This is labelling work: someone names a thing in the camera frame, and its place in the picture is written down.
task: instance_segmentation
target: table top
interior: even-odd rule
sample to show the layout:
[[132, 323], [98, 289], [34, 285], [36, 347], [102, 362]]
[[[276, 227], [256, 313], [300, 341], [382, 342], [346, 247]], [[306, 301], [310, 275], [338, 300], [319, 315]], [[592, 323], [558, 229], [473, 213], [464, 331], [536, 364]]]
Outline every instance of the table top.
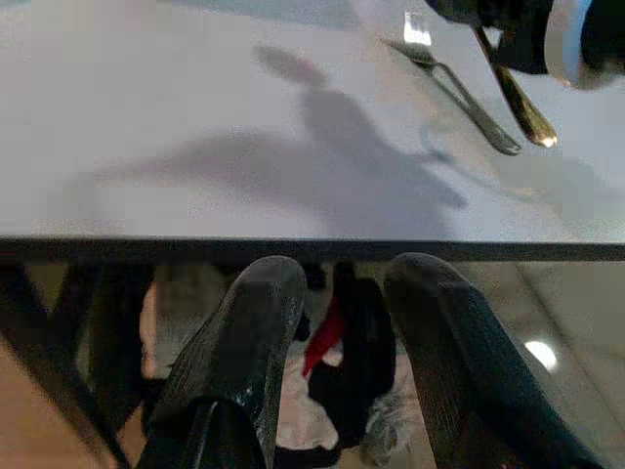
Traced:
[[623, 80], [517, 74], [541, 149], [424, 5], [507, 156], [376, 37], [403, 21], [376, 1], [0, 2], [0, 237], [625, 241]]

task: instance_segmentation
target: floor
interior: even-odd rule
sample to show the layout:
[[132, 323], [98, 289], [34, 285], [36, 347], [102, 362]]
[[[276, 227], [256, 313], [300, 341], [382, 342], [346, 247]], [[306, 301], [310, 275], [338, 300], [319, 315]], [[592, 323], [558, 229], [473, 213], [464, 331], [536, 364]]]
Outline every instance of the floor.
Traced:
[[[484, 292], [495, 314], [522, 343], [539, 343], [536, 353], [549, 347], [553, 355], [543, 360], [552, 368], [554, 382], [580, 427], [613, 467], [625, 468], [625, 263], [466, 263], [456, 267]], [[378, 280], [384, 269], [384, 264], [358, 265], [360, 274]], [[31, 266], [29, 271], [51, 304], [63, 266]], [[320, 321], [328, 296], [326, 291], [309, 298], [308, 311], [320, 312], [311, 314], [312, 327]], [[138, 455], [142, 439], [132, 424], [123, 436], [129, 452]], [[359, 467], [366, 466], [357, 450], [345, 451], [338, 468]], [[417, 432], [409, 448], [388, 467], [435, 467], [427, 435]]]

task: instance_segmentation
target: silver fork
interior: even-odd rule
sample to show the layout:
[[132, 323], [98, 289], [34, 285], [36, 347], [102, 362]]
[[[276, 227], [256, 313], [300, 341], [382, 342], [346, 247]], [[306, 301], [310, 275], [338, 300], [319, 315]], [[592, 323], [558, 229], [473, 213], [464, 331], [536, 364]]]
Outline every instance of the silver fork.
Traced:
[[[432, 54], [432, 36], [430, 31], [426, 28], [423, 17], [420, 14], [405, 13], [403, 43], [392, 42], [390, 45], [404, 54], [414, 64], [427, 70], [430, 74], [433, 73], [435, 68], [444, 71], [467, 104], [466, 106], [460, 106], [460, 108], [471, 117], [471, 120], [479, 127], [483, 135], [495, 149], [505, 154], [518, 154], [519, 151], [521, 151], [521, 146], [478, 104], [451, 68], [434, 58]], [[447, 88], [436, 79], [435, 82], [446, 94], [457, 102], [457, 98]]]

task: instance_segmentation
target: red fabric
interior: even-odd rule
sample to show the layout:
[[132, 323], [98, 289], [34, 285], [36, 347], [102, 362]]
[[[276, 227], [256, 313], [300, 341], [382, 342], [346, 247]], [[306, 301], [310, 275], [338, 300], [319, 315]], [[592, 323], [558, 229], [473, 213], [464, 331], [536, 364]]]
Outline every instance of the red fabric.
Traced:
[[330, 350], [345, 334], [347, 322], [343, 317], [341, 308], [336, 298], [332, 298], [328, 305], [325, 319], [311, 339], [304, 356], [304, 370], [302, 374], [307, 376], [313, 368], [321, 362], [325, 353]]

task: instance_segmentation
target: utensil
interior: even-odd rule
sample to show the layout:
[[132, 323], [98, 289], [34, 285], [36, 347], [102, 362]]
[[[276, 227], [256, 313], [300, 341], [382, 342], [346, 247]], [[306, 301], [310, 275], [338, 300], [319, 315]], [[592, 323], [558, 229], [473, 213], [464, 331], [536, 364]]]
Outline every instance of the utensil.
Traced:
[[553, 147], [558, 142], [558, 134], [556, 134], [552, 125], [523, 92], [517, 80], [512, 76], [512, 73], [507, 68], [493, 63], [492, 46], [483, 28], [474, 27], [473, 32], [497, 78], [499, 87], [508, 102], [513, 116], [527, 139], [540, 147], [545, 147], [547, 149]]
[[[403, 40], [403, 43], [391, 42], [390, 45], [404, 54], [414, 64], [427, 70], [430, 75], [433, 74], [435, 68], [444, 71], [467, 103], [466, 106], [461, 106], [461, 108], [471, 117], [494, 148], [505, 154], [518, 154], [521, 151], [521, 146], [486, 113], [451, 68], [434, 58], [431, 50], [432, 35], [426, 28], [420, 14], [405, 13]], [[454, 101], [457, 101], [457, 98], [442, 83], [438, 80], [435, 80], [435, 82]]]

